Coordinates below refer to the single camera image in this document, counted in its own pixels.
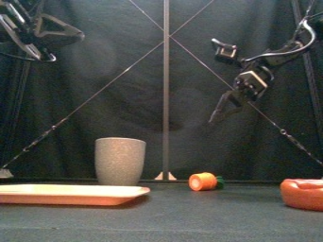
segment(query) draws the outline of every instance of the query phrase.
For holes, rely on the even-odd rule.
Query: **ceramic cup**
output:
[[[137,184],[145,160],[143,140],[108,137],[96,140],[95,167],[100,185]]]

